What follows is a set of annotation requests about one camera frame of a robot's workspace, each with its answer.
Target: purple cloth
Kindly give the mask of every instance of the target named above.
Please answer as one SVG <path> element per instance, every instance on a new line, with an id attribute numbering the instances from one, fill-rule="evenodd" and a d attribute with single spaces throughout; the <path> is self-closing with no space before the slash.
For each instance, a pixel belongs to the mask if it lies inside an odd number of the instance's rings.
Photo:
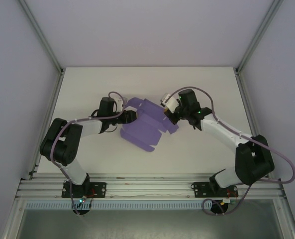
<path id="1" fill-rule="evenodd" d="M 173 134 L 178 129 L 164 115 L 164 109 L 148 99 L 134 97 L 127 102 L 126 107 L 137 109 L 137 120 L 123 124 L 121 137 L 148 152 L 154 151 L 151 145 L 158 144 L 162 136 L 160 131 L 168 130 Z"/>

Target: purple cable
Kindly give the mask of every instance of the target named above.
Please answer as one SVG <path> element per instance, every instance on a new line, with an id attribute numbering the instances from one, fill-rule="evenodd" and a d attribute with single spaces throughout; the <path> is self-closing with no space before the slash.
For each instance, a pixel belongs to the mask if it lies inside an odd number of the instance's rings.
<path id="1" fill-rule="evenodd" d="M 283 158 L 283 159 L 284 159 L 284 160 L 285 160 L 285 161 L 291 166 L 291 168 L 292 168 L 292 172 L 293 172 L 293 173 L 292 173 L 292 177 L 291 177 L 291 179 L 289 179 L 288 181 L 278 181 L 278 180 L 270 180 L 270 179 L 260 179 L 260 181 L 268 182 L 268 183 L 288 184 L 288 183 L 291 183 L 291 182 L 293 182 L 293 181 L 295 180 L 295 166 L 294 166 L 294 164 L 292 163 L 292 161 L 289 160 L 289 158 L 287 158 L 286 156 L 284 156 L 284 155 L 281 154 L 280 152 L 276 151 L 275 149 L 270 148 L 270 147 L 268 147 L 268 146 L 266 146 L 266 145 L 264 145 L 264 144 L 262 144 L 262 143 L 260 143 L 260 142 L 258 142 L 258 141 L 256 141 L 256 140 L 252 139 L 252 138 L 246 137 L 246 136 L 244 136 L 244 135 L 240 135 L 238 132 L 234 131 L 233 129 L 231 129 L 230 127 L 228 127 L 227 125 L 225 125 L 223 122 L 221 122 L 221 121 L 218 119 L 218 117 L 216 116 L 216 114 L 215 114 L 214 107 L 213 107 L 213 99 L 212 99 L 212 97 L 210 96 L 210 94 L 208 94 L 206 91 L 204 91 L 204 90 L 202 90 L 202 89 L 200 89 L 200 88 L 198 88 L 198 87 L 194 87 L 194 86 L 186 86 L 186 87 L 182 87 L 182 88 L 176 90 L 175 92 L 173 92 L 173 93 L 169 96 L 169 98 L 165 101 L 165 103 L 166 103 L 171 97 L 173 97 L 173 95 L 175 95 L 175 94 L 178 93 L 179 91 L 181 91 L 181 90 L 185 90 L 185 89 L 195 89 L 195 90 L 198 90 L 198 91 L 200 91 L 200 92 L 203 92 L 203 93 L 204 93 L 204 94 L 210 99 L 210 102 L 211 102 L 211 110 L 212 110 L 212 115 L 213 115 L 214 119 L 215 119 L 215 120 L 216 120 L 221 126 L 223 126 L 226 130 L 228 130 L 229 132 L 235 134 L 236 136 L 242 137 L 242 138 L 244 138 L 244 139 L 246 139 L 246 140 L 248 140 L 248 141 L 250 141 L 250 142 L 252 142 L 252 143 L 254 143 L 254 144 L 257 144 L 257 145 L 259 145 L 259 146 L 261 146 L 261 147 L 263 147 L 263 148 L 269 150 L 270 152 L 273 152 L 273 153 L 277 154 L 278 156 L 280 156 L 281 158 Z M 239 201 L 238 205 L 237 205 L 232 211 L 230 211 L 229 213 L 224 213 L 224 214 L 222 214 L 222 215 L 227 215 L 227 214 L 230 214 L 230 213 L 234 212 L 234 211 L 239 207 L 239 205 L 243 202 L 243 200 L 245 199 L 245 197 L 247 196 L 247 193 L 249 192 L 250 187 L 251 187 L 251 185 L 248 187 L 246 193 L 243 195 L 243 197 L 242 197 L 242 199 Z M 208 199 L 208 198 L 207 198 L 207 199 L 205 199 L 205 200 L 203 201 L 203 203 L 202 203 L 203 211 L 204 211 L 206 214 L 208 214 L 208 215 L 215 215 L 215 214 L 207 213 L 207 212 L 204 210 L 204 203 L 207 202 L 207 201 L 212 201 L 212 202 L 214 202 L 215 204 L 217 204 L 217 205 L 220 207 L 221 211 L 223 212 L 222 207 L 220 206 L 220 204 L 219 204 L 217 201 L 212 200 L 212 199 Z"/>
<path id="2" fill-rule="evenodd" d="M 51 151 L 50 151 L 50 160 L 51 162 L 56 165 L 60 171 L 63 173 L 63 175 L 67 178 L 67 180 L 70 182 L 70 197 L 71 197 L 71 201 L 72 201 L 72 206 L 73 206 L 73 209 L 76 211 L 77 215 L 79 215 L 80 213 L 78 212 L 77 210 L 77 207 L 74 203 L 74 200 L 73 200 L 73 195 L 72 195 L 72 180 L 71 178 L 69 177 L 69 175 L 64 171 L 64 169 L 54 161 L 54 157 L 53 157 L 53 153 L 54 153 L 54 148 L 59 140 L 59 138 L 61 137 L 62 133 L 64 132 L 64 130 L 72 123 L 77 123 L 77 122 L 84 122 L 84 121 L 89 121 L 89 120 L 108 120 L 108 119 L 113 119 L 113 118 L 117 118 L 119 117 L 123 112 L 124 112 L 124 109 L 125 109 L 125 100 L 123 98 L 123 96 L 116 92 L 116 91 L 111 91 L 108 96 L 110 97 L 111 94 L 117 94 L 118 96 L 120 96 L 120 98 L 122 99 L 123 101 L 123 109 L 120 113 L 118 113 L 117 115 L 115 116 L 109 116 L 109 117 L 97 117 L 97 118 L 83 118 L 83 119 L 75 119 L 75 120 L 72 120 L 70 122 L 68 122 L 65 126 L 62 127 L 62 129 L 60 130 L 60 132 L 58 133 L 57 137 L 55 138 L 55 140 L 53 141 L 53 145 L 51 147 Z"/>

